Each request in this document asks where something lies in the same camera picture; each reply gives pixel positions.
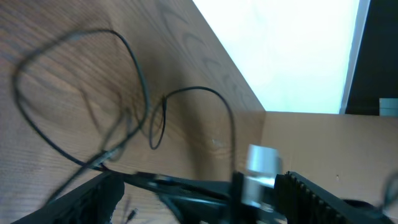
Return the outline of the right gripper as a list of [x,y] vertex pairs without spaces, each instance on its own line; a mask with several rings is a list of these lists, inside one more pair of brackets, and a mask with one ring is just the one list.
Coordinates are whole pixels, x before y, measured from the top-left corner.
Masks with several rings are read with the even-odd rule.
[[136,172],[127,184],[155,193],[179,223],[278,223],[272,187],[234,172],[231,181],[189,180]]

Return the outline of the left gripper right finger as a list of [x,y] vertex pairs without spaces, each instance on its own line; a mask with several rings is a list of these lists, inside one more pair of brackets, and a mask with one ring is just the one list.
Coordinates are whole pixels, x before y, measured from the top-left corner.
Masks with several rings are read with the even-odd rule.
[[287,223],[388,224],[380,209],[359,200],[340,199],[296,172],[278,174],[275,209]]

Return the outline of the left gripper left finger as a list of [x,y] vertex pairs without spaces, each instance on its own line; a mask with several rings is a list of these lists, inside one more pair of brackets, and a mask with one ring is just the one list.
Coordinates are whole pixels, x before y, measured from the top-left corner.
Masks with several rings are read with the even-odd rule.
[[110,223],[123,195],[122,178],[102,173],[12,224]]

